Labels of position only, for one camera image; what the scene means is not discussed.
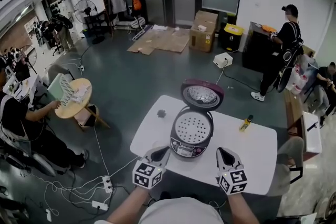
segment electric fan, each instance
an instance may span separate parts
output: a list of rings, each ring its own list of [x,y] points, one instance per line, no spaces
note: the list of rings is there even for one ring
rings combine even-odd
[[[28,68],[33,69],[33,71],[36,73],[36,71],[33,67],[36,63],[36,60],[37,60],[36,49],[31,45],[25,45],[21,49],[26,55],[26,62],[28,64]]]
[[[104,36],[98,36],[96,28],[95,28],[95,21],[100,24],[100,20],[98,18],[98,12],[97,12],[97,7],[96,5],[90,1],[90,0],[80,0],[76,5],[75,5],[75,17],[77,20],[79,20],[82,24],[87,24],[89,28],[89,24],[92,24],[92,30],[94,32],[94,35],[96,38],[92,41],[92,44],[98,44],[101,43],[105,37]]]

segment gray floor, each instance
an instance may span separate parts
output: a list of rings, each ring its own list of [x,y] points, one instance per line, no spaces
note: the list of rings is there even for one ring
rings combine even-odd
[[[182,54],[155,50],[150,56],[145,56],[127,51],[127,48],[132,44],[131,38],[132,36],[127,35],[126,31],[120,31],[115,32],[113,40],[106,36],[105,41],[97,45],[89,45],[83,39],[76,44],[76,52],[70,52],[58,60],[59,63],[78,62],[69,61],[69,59],[78,58],[88,46],[91,46],[83,57],[85,66],[83,76],[92,83],[91,102],[98,106],[101,116],[111,126],[110,130],[100,125],[96,127],[110,174],[135,158],[129,150],[133,136],[147,111],[159,96],[166,94],[180,98],[180,85],[185,78],[216,82],[221,73],[212,63],[214,55],[223,52],[221,49],[216,48],[211,54],[188,50],[188,48]],[[258,89],[261,73],[243,68],[240,64],[240,53],[235,53],[233,57],[235,64],[225,69],[227,75]],[[75,77],[80,77],[80,72],[74,65],[67,67]],[[273,91],[267,95],[266,101],[261,103],[250,97],[251,90],[248,87],[232,79],[222,76],[218,84],[225,91],[225,98],[218,112],[240,119],[253,114],[255,123],[277,131],[278,147],[287,139],[285,103],[282,94]],[[81,186],[97,176],[106,174],[93,129],[80,132],[73,122],[61,120],[55,115],[51,116],[50,125],[57,136],[74,151],[80,152],[82,148],[87,148],[90,151],[90,159],[85,168],[76,170],[75,186]],[[131,164],[113,176],[113,183],[132,190],[131,171],[133,166],[134,164]],[[42,203],[44,210],[47,208],[44,202],[46,184],[31,175],[21,177],[15,168],[4,162],[0,163],[0,169],[1,185],[8,188],[10,197],[21,201],[28,197],[26,201],[33,223],[48,223],[46,215],[38,206]],[[35,174],[45,180],[58,180],[64,186],[71,186],[73,180],[71,172],[57,176],[56,179],[48,178],[38,172]],[[88,191],[94,185],[94,183],[90,183],[81,191]],[[164,181],[153,189],[152,195],[158,198],[163,190],[170,191],[173,197],[195,193],[204,202],[214,200],[221,204],[225,200],[225,194],[219,188],[171,172],[165,174]],[[126,192],[122,188],[118,188],[112,198],[109,211],[97,219],[106,218],[126,196]],[[244,194],[244,196],[260,222],[272,219],[277,215],[280,198],[249,194]],[[108,195],[103,189],[98,189],[93,199],[104,201],[107,197]],[[53,192],[51,186],[48,186],[46,191],[46,200],[51,208],[59,211],[58,217],[52,217],[53,223],[79,223],[81,219],[94,217],[83,209],[76,208],[66,202],[60,191]],[[80,201],[73,196],[71,200]],[[85,207],[93,214],[97,212],[89,204],[79,204],[79,206]],[[227,205],[223,207],[222,212],[223,218],[231,222]]]

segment extension cord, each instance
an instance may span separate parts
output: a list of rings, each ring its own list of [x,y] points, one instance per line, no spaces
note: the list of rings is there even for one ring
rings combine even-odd
[[[106,191],[106,193],[112,193],[113,188],[112,188],[112,182],[110,180],[109,176],[103,176],[102,178],[103,183],[104,183],[104,189]]]
[[[109,206],[107,204],[102,204],[98,201],[92,201],[92,207],[107,211],[109,209]]]

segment orange bag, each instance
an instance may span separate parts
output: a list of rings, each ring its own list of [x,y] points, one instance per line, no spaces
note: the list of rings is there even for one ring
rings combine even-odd
[[[133,0],[134,10],[141,10],[141,2],[140,0]]]

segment black pants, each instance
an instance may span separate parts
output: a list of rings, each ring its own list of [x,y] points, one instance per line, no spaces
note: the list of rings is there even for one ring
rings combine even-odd
[[[326,111],[326,116],[329,116],[329,114],[332,112],[332,110],[336,106],[336,93],[334,93],[332,90],[327,91],[327,96],[329,100],[329,107]]]
[[[85,162],[81,155],[76,155],[68,149],[62,140],[48,130],[44,130],[37,140],[32,141],[32,150],[63,168],[69,167],[69,165],[80,167]]]
[[[284,67],[284,62],[281,57],[270,57],[266,64],[263,75],[263,81],[260,84],[260,94],[265,96],[268,87],[277,79],[279,71]]]

